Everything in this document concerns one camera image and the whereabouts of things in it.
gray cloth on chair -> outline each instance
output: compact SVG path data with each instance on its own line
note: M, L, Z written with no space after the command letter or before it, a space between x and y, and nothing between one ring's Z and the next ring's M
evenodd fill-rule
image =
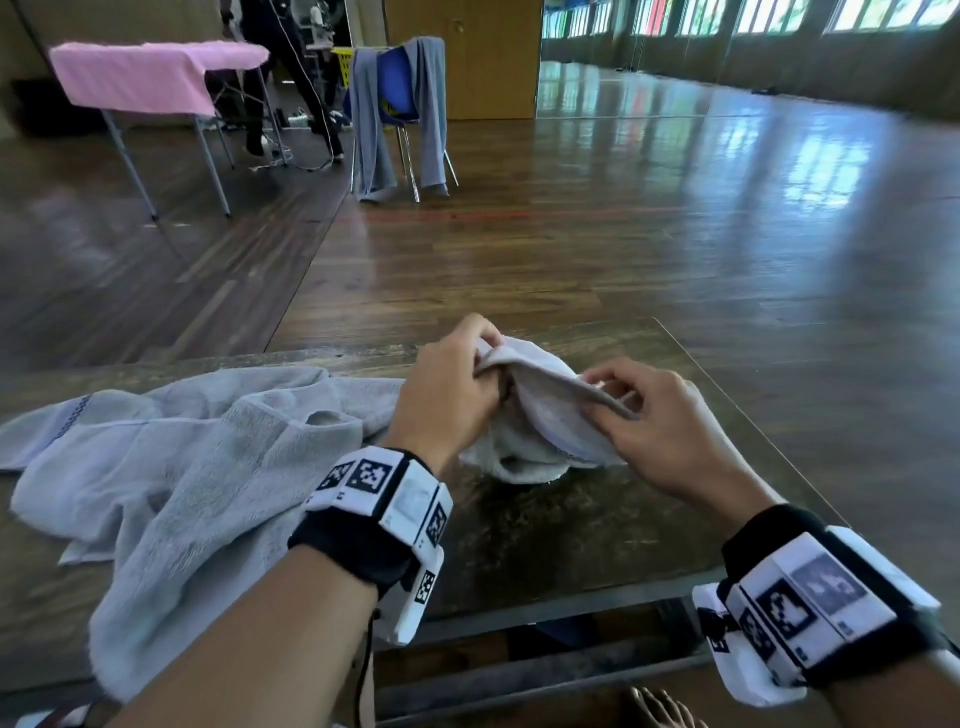
M376 57L377 51L372 48L357 48L350 66L348 92L356 139L356 165L360 172L359 200L369 200L374 192L396 187L394 166L380 121Z
M508 338L476 371L490 366L523 371L465 462L527 484L602 462L571 399L587 386L562 361ZM13 512L72 541L62 564L114 561L90 621L90 661L109 694L133 698L276 563L327 471L385 432L402 384L309 366L224 369L143 395L86 395L0 426L0 471L23 472ZM529 421L528 406L537 410ZM548 424L545 436L537 423ZM558 447L570 432L590 462Z
M413 71L414 101L420 117L420 184L444 186L446 171L446 49L438 37L403 44Z

black wristband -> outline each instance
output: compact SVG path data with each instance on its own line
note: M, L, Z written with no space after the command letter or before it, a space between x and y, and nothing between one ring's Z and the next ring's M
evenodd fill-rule
M387 533L374 519L327 508L309 511L287 547L310 546L342 569L373 584L380 598L414 566L410 547Z
M876 674L914 655L951 649L951 642L932 615L918 611L913 602L860 554L827 531L821 519L789 504L776 505L757 514L724 544L728 578L717 589L721 601L727 601L733 584L804 533L820 542L897 615L896 621L848 643L823 662L805 669L804 678L811 687L822 689L840 680Z

blue chair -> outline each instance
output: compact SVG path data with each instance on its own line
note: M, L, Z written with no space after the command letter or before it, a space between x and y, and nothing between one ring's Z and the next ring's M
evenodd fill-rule
M407 134L407 124L420 122L417 113L417 103L414 100L413 70L410 60L402 47L391 48L376 57L376 81L380 95L380 123L384 126L396 128L396 144L400 150L400 163L403 165L403 174L410 181L414 192L414 202L420 203L420 191L417 189L417 180L414 177L413 156L410 153L410 136ZM344 99L344 115L350 115L350 97ZM353 158L350 164L350 188L356 193L356 159L357 138L353 135ZM453 162L444 149L444 161L450 170L453 183L460 186L457 173L453 171Z

folded towel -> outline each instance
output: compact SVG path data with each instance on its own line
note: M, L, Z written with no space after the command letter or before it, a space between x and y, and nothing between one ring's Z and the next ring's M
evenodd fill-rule
M490 366L507 368L516 396L465 461L511 483L610 461L569 399L574 389L606 395L516 339L477 371ZM13 512L72 539L64 563L114 560L90 622L91 663L109 694L140 692L276 563L329 468L385 432L401 385L316 367L225 369L145 395L99 392L0 427L0 469L23 469Z

right hand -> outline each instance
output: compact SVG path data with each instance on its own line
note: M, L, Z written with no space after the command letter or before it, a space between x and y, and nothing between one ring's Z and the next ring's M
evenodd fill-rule
M638 420L625 420L602 405L588 415L651 485L708 509L733 529L782 502L743 459L692 382L625 357L599 364L581 378L604 383L617 399L636 392Z

